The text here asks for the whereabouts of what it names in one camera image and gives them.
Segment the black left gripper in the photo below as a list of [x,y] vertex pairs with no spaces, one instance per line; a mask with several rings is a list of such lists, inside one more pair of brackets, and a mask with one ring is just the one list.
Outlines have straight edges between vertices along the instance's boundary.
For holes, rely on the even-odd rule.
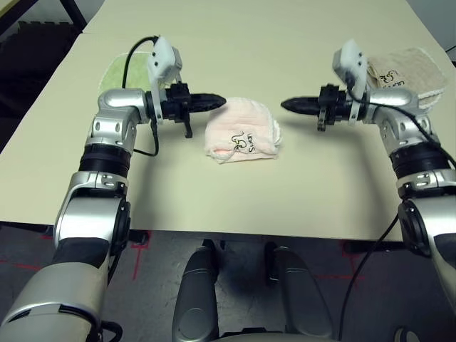
[[186,138],[193,136],[190,112],[208,112],[220,108],[226,103],[224,97],[213,93],[192,93],[190,95],[186,83],[173,83],[165,89],[165,95],[167,99],[162,101],[162,116],[165,120],[183,123]]

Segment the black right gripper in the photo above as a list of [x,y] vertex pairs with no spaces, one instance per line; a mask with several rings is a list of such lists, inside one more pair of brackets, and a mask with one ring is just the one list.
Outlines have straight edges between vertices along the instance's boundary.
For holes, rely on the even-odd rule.
[[351,101],[344,90],[337,85],[321,86],[318,97],[300,96],[283,100],[282,108],[302,115],[318,115],[317,131],[324,132],[327,125],[348,121],[351,113]]

